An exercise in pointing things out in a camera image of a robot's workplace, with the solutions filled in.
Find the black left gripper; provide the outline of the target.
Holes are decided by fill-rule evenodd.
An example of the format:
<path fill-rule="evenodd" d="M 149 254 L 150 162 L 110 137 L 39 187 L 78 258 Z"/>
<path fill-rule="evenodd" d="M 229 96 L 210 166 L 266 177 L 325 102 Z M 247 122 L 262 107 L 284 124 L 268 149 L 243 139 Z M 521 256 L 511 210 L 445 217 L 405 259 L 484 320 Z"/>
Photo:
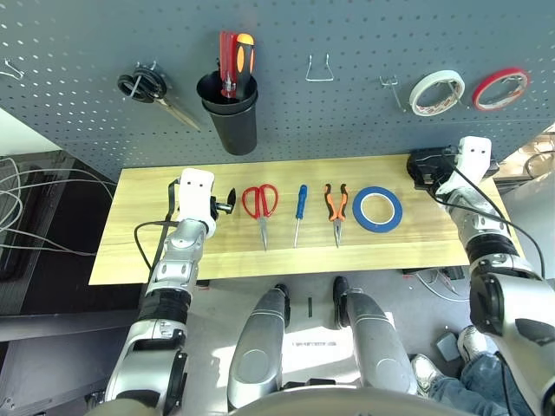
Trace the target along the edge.
<path fill-rule="evenodd" d="M 236 190 L 234 188 L 230 190 L 226 203 L 219 203 L 214 196 L 211 196 L 211 201 L 210 201 L 211 216 L 217 217 L 220 211 L 224 212 L 226 215 L 232 214 L 236 204 L 236 200 L 237 200 L 237 196 L 236 196 Z"/>

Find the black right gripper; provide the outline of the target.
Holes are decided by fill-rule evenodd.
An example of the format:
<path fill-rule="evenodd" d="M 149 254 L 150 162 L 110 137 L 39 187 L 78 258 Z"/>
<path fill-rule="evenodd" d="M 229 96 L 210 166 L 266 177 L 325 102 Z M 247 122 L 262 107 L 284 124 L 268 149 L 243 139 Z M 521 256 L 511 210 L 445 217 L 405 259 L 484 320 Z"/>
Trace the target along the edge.
<path fill-rule="evenodd" d="M 456 153 L 452 149 L 434 149 L 427 159 L 432 189 L 438 189 L 447 182 L 456 166 Z"/>

